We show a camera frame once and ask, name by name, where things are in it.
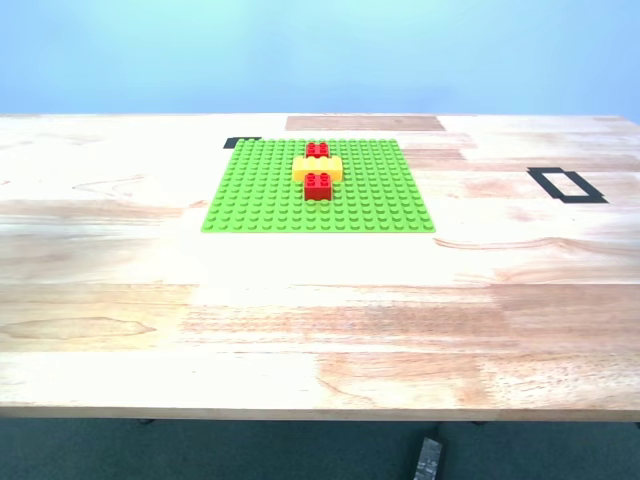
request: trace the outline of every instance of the green lego baseplate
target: green lego baseplate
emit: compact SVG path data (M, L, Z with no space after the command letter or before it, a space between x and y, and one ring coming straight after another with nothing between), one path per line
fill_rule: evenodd
M327 142L342 158L344 180L331 200L304 200L293 158L309 142ZM202 231L435 232L395 140L240 140Z

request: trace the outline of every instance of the yellow lego brick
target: yellow lego brick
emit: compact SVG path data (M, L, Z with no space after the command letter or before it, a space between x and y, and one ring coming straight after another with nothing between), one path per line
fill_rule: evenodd
M293 159L293 181L303 182L307 173L328 173L332 182L342 181L342 158L327 157L295 157Z

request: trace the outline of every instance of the plastic brick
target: plastic brick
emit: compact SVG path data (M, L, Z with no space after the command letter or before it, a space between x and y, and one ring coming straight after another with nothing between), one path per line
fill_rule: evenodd
M327 145L325 142L322 142L322 143L311 142L307 145L307 149L305 153L305 157L307 158L309 157L320 158L320 157L330 157L330 156L331 155L329 155L329 145Z
M308 173L328 173L334 182L342 181L342 158L338 156L327 157L295 157L293 159L292 177L296 182L304 181Z
M202 231L435 231L395 140L328 140L344 168L331 201L305 201L303 183L291 181L293 159L307 143L238 141Z
M308 173L304 177L305 200L331 200L331 177L327 173Z

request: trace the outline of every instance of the red lego brick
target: red lego brick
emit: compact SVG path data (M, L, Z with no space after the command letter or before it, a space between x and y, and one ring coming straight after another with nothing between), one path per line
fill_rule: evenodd
M307 158L309 157L329 157L329 145L325 142L322 143L308 143L307 144L307 154L305 155Z
M305 200L331 200L331 175L328 173L307 173L304 177Z

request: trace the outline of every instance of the toy bricks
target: toy bricks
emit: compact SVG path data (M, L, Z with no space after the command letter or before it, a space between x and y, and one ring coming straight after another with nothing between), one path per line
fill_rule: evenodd
M304 177L305 200L331 200L331 177L327 173L307 173Z
M320 157L329 157L329 145L327 145L325 142L322 143L308 143L307 144L307 152L305 157L309 158L309 157L315 157L315 158L320 158Z
M342 181L342 158L340 157L295 157L293 159L293 181L303 182L308 173L327 173L332 182Z

